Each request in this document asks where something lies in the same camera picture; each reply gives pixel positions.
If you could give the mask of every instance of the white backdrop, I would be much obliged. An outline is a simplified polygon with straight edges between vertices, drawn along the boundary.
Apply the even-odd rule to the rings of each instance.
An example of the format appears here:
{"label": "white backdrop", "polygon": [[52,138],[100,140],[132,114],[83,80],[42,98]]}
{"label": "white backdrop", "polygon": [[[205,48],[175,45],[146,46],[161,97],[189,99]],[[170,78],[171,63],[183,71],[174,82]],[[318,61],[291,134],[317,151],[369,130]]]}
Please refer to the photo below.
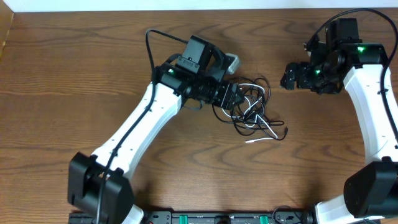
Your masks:
{"label": "white backdrop", "polygon": [[14,12],[398,7],[398,0],[4,0],[4,2]]}

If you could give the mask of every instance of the cardboard edge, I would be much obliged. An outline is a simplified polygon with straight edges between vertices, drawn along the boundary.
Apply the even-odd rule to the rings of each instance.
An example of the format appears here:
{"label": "cardboard edge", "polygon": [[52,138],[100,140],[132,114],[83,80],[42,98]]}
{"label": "cardboard edge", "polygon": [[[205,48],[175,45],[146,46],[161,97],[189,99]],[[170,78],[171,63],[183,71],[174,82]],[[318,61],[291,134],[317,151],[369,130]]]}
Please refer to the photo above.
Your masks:
{"label": "cardboard edge", "polygon": [[3,0],[0,0],[0,59],[3,49],[6,46],[13,18],[14,12]]}

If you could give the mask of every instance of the pile of cables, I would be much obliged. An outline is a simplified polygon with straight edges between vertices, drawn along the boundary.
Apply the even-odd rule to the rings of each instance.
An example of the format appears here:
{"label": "pile of cables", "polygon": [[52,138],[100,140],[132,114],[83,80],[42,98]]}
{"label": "pile of cables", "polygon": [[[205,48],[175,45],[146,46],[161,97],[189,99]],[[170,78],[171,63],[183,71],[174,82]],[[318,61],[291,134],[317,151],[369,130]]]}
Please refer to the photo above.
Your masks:
{"label": "pile of cables", "polygon": [[[267,139],[278,141],[285,139],[287,128],[285,128],[284,136],[281,138],[271,128],[272,126],[283,126],[285,123],[281,120],[270,120],[265,113],[266,104],[271,98],[271,86],[268,80],[264,77],[256,78],[255,80],[245,77],[234,77],[230,81],[238,83],[245,102],[235,106],[229,113],[222,109],[223,113],[230,119],[228,121],[221,119],[212,105],[217,119],[226,124],[233,124],[236,131],[243,136],[251,136],[256,131],[262,131],[266,135],[265,138],[251,139],[246,141],[246,143]],[[267,87],[262,87],[261,83],[265,83]]]}

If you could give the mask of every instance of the green light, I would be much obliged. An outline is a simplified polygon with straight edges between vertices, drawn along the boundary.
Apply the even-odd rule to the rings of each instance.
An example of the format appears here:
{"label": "green light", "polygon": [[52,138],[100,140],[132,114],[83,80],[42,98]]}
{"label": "green light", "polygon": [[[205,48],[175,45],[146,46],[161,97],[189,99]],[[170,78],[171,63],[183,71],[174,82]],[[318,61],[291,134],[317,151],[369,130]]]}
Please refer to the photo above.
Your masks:
{"label": "green light", "polygon": [[358,47],[358,51],[362,53],[366,48],[365,47]]}

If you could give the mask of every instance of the wooden table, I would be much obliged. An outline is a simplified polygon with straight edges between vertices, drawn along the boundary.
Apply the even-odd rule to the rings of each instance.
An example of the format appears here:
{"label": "wooden table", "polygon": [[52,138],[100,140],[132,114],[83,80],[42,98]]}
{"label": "wooden table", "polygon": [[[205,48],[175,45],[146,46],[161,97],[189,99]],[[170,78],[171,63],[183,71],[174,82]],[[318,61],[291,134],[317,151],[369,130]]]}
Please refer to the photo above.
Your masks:
{"label": "wooden table", "polygon": [[[382,10],[398,22],[398,10]],[[238,75],[267,77],[266,112],[289,127],[284,141],[245,144],[210,106],[183,109],[158,134],[132,179],[136,204],[174,210],[305,208],[343,192],[364,165],[364,146],[347,94],[287,91],[290,62],[308,61],[303,42],[341,10],[18,13],[0,62],[0,222],[66,223],[70,159],[90,155],[120,127],[150,82],[144,33],[200,35],[239,55]],[[369,13],[365,42],[392,48],[393,33]],[[155,64],[184,46],[158,35]],[[398,59],[391,70],[398,85]]]}

